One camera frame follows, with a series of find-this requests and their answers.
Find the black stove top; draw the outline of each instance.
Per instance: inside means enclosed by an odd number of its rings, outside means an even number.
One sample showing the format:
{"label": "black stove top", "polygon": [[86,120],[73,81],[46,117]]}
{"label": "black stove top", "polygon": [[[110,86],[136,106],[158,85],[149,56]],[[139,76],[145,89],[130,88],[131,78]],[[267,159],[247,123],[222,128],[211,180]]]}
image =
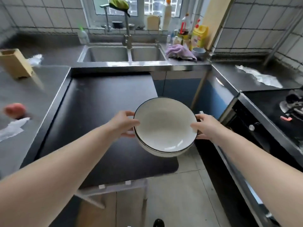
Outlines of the black stove top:
{"label": "black stove top", "polygon": [[288,116],[281,110],[280,103],[285,102],[291,90],[270,90],[244,92],[244,94],[269,118],[296,146],[303,148],[303,121],[290,114],[291,121],[281,119]]}

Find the person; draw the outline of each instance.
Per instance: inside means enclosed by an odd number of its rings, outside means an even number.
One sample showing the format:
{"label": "person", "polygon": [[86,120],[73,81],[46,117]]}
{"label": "person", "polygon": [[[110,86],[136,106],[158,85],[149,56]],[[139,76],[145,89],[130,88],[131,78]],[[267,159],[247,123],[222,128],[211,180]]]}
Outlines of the person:
{"label": "person", "polygon": [[[0,181],[1,227],[49,226],[113,141],[140,122],[120,111],[108,123]],[[303,173],[230,131],[214,117],[191,124],[219,145],[282,226],[303,226]]]}

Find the forearm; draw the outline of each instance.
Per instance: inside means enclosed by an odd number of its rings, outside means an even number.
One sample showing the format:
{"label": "forearm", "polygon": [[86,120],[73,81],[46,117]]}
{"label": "forearm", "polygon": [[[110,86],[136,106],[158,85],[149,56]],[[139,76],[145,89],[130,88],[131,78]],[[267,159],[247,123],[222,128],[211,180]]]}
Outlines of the forearm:
{"label": "forearm", "polygon": [[115,138],[103,125],[3,179],[1,226],[48,226]]}
{"label": "forearm", "polygon": [[283,226],[302,226],[303,173],[226,131],[218,143]]}

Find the sink basin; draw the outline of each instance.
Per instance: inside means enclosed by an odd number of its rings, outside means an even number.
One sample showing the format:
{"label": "sink basin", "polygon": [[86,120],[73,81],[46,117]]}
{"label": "sink basin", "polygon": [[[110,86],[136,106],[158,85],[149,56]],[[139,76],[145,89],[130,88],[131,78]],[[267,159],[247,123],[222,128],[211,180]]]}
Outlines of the sink basin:
{"label": "sink basin", "polygon": [[125,47],[90,47],[82,62],[123,62],[128,61]]}
{"label": "sink basin", "polygon": [[165,61],[161,50],[156,47],[132,48],[131,57],[133,61]]}

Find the person's left hand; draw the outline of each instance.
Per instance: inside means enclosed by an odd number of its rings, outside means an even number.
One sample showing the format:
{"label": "person's left hand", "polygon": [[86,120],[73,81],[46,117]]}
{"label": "person's left hand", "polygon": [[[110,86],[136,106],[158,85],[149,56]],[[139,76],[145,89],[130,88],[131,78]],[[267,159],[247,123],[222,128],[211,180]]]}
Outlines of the person's left hand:
{"label": "person's left hand", "polygon": [[135,134],[129,134],[127,131],[132,131],[134,126],[139,126],[140,122],[137,119],[128,118],[134,116],[132,111],[119,111],[109,122],[108,126],[115,134],[123,137],[135,137]]}

